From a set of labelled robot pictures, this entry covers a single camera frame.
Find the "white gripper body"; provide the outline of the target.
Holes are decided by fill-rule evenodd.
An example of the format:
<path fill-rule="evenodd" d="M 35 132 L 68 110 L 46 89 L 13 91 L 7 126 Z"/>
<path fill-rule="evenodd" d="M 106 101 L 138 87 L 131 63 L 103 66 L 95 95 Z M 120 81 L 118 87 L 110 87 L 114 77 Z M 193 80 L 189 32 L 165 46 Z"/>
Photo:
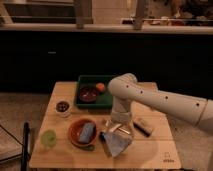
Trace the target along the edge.
<path fill-rule="evenodd" d="M 131 130 L 132 114 L 130 112 L 126 113 L 112 112 L 111 120 L 115 123 L 121 124 L 128 131 Z"/>

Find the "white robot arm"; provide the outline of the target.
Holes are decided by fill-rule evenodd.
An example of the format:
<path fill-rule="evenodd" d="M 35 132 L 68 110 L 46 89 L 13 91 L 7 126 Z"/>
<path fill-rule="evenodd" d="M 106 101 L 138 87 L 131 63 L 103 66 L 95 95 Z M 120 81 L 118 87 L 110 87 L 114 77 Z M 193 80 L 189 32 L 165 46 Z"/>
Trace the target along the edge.
<path fill-rule="evenodd" d="M 146 89 L 138 84 L 137 78 L 131 73 L 110 80 L 108 91 L 113 96 L 111 119 L 115 122 L 128 124 L 132 120 L 131 103 L 136 101 L 191 123 L 213 135 L 213 100 L 211 99 Z"/>

